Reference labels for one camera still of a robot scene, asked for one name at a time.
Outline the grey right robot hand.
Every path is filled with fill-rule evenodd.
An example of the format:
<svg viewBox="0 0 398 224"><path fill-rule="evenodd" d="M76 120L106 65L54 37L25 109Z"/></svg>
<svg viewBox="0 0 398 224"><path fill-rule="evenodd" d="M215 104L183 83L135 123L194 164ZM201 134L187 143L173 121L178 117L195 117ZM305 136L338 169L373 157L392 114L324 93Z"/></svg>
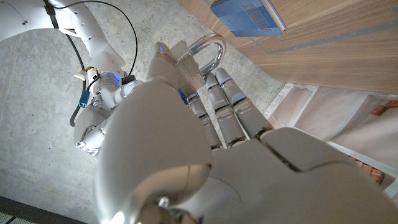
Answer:
<svg viewBox="0 0 398 224"><path fill-rule="evenodd" d="M73 134L75 147L91 156L96 155L109 131L112 113L140 84L142 81L133 80L125 85L97 86L93 102L77 117Z"/></svg>

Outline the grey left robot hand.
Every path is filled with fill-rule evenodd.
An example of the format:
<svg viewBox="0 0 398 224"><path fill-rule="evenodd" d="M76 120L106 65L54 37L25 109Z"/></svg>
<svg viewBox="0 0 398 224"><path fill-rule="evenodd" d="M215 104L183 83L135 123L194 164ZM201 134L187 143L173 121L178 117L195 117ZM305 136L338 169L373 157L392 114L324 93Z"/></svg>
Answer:
<svg viewBox="0 0 398 224"><path fill-rule="evenodd" d="M275 129L223 69L206 77L223 149L177 90L169 48L112 113L98 153L101 223L396 223L397 207L348 156Z"/></svg>

